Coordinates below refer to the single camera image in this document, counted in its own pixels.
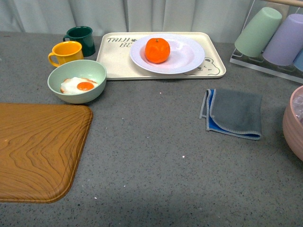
egg yolk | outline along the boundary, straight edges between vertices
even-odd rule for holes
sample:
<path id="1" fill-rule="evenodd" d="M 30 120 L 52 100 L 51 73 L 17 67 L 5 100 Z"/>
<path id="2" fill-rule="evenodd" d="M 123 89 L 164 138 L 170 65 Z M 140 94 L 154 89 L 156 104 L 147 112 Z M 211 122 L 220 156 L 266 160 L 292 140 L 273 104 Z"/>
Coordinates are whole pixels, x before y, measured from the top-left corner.
<path id="1" fill-rule="evenodd" d="M 94 88 L 94 85 L 89 82 L 81 82 L 77 85 L 77 89 L 81 91 L 89 91 Z"/>

egg white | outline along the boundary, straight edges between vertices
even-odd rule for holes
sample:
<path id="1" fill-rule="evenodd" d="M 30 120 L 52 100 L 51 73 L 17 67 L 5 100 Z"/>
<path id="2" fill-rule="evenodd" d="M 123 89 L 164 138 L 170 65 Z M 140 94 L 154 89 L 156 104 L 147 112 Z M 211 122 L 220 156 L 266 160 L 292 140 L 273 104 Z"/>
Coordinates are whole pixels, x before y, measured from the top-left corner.
<path id="1" fill-rule="evenodd" d="M 68 95 L 76 95 L 88 92 L 77 89 L 77 85 L 81 82 L 90 82 L 92 85 L 94 85 L 94 88 L 98 86 L 98 83 L 93 80 L 87 78 L 73 77 L 71 79 L 65 79 L 64 82 L 61 84 L 60 90 L 62 93 Z"/>

gray cloth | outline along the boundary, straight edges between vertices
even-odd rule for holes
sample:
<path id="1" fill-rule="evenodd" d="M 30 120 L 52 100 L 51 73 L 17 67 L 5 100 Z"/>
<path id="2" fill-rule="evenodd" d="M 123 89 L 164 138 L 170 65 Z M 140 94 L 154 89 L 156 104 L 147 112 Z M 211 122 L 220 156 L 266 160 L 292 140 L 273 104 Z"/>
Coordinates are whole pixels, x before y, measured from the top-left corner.
<path id="1" fill-rule="evenodd" d="M 240 138 L 259 140 L 262 95 L 228 89 L 205 92 L 200 119 L 206 118 L 206 130 Z"/>

curtain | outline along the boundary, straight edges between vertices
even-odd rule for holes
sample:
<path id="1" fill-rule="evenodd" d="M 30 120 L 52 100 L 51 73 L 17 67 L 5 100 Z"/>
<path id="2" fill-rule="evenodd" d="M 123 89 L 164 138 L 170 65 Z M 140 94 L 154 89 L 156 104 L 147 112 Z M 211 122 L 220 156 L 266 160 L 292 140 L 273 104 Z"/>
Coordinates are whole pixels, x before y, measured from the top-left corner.
<path id="1" fill-rule="evenodd" d="M 65 34 L 89 26 L 110 32 L 204 32 L 233 43 L 252 0 L 0 0 L 0 31 Z"/>

pink bowl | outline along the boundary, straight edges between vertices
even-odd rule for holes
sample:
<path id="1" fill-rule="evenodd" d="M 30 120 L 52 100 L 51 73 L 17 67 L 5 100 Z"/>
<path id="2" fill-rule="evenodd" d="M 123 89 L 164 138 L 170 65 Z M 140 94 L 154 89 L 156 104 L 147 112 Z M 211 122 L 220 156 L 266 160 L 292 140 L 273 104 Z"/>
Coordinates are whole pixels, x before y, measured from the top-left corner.
<path id="1" fill-rule="evenodd" d="M 303 125 L 299 122 L 293 109 L 293 99 L 303 94 L 303 86 L 297 88 L 292 96 L 283 116 L 283 133 L 290 149 L 303 161 Z"/>

